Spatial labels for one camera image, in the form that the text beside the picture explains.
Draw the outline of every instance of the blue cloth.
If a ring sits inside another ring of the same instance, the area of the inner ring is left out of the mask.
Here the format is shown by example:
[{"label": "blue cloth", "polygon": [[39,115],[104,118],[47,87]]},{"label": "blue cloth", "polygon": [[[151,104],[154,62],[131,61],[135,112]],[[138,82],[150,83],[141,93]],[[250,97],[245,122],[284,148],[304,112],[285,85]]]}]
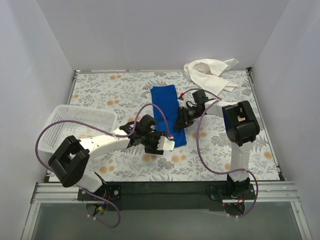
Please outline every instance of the blue cloth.
[{"label": "blue cloth", "polygon": [[[183,128],[174,130],[179,112],[178,95],[175,85],[154,86],[150,91],[152,103],[157,105],[162,110],[166,121],[168,122],[170,134],[173,134],[174,136],[174,146],[180,147],[186,145],[187,139],[185,130]],[[155,129],[161,132],[166,132],[167,128],[164,118],[155,107],[153,107],[153,116],[158,123],[158,126],[156,126]]]}]

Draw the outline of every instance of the crumpled white fabric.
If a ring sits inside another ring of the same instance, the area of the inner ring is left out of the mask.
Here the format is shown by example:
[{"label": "crumpled white fabric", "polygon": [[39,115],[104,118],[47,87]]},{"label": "crumpled white fabric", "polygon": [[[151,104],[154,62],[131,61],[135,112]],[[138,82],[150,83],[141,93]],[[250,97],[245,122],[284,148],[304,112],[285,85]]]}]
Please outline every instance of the crumpled white fabric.
[{"label": "crumpled white fabric", "polygon": [[185,64],[183,72],[187,79],[202,89],[218,95],[222,90],[232,92],[239,87],[237,83],[219,77],[223,71],[229,71],[238,63],[234,58],[226,61],[205,58]]}]

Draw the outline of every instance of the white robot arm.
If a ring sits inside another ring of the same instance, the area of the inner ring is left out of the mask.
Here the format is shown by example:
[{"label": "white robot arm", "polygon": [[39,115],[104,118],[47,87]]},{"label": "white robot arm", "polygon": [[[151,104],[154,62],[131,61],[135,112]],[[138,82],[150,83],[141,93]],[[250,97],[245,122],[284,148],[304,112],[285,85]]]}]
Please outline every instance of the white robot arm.
[{"label": "white robot arm", "polygon": [[[112,133],[125,136],[132,131],[133,122],[128,122]],[[128,137],[99,135],[91,138],[76,139],[67,137],[49,159],[49,166],[64,187],[77,185],[94,193],[102,185],[103,180],[95,173],[86,169],[89,159],[103,154],[144,145],[146,153],[162,155],[164,151],[173,151],[175,142],[172,136],[154,129],[156,121],[145,115],[136,123],[134,133]]]},{"label": "white robot arm", "polygon": [[[191,126],[194,123],[194,119],[199,118],[205,109],[217,101],[216,99],[209,100],[203,90],[198,90],[192,95],[195,104],[179,108],[179,117],[174,129]],[[219,101],[209,108],[206,114],[224,119],[226,134],[231,141],[230,171],[248,169],[252,142],[256,140],[256,135],[260,132],[259,124],[250,103],[248,101]],[[236,192],[242,186],[250,184],[249,174],[245,171],[229,173],[227,181],[231,186],[232,192]]]}]

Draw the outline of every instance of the white plastic basket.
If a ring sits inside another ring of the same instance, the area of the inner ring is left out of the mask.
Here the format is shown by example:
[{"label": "white plastic basket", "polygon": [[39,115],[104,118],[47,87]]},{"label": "white plastic basket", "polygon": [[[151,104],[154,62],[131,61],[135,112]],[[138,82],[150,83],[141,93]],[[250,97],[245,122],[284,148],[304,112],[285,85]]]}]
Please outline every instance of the white plastic basket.
[{"label": "white plastic basket", "polygon": [[[111,132],[116,127],[117,114],[108,110],[59,105],[53,110],[45,126],[61,120],[76,120]],[[101,134],[103,133],[77,123],[64,122],[50,127],[45,132],[39,142],[38,149],[43,152],[54,153],[63,140],[70,135],[74,135],[77,139],[85,139]]]}]

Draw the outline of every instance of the white wall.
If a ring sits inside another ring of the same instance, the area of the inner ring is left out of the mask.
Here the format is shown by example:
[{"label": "white wall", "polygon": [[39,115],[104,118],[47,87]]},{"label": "white wall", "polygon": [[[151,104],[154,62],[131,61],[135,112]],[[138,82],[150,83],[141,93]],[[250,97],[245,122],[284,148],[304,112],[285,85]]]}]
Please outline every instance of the white wall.
[{"label": "white wall", "polygon": [[320,2],[290,0],[253,68],[280,168],[320,239]]},{"label": "white wall", "polygon": [[289,0],[37,0],[76,70],[253,66]]},{"label": "white wall", "polygon": [[36,137],[66,103],[73,70],[36,0],[0,1],[0,239],[20,239],[36,181]]}]

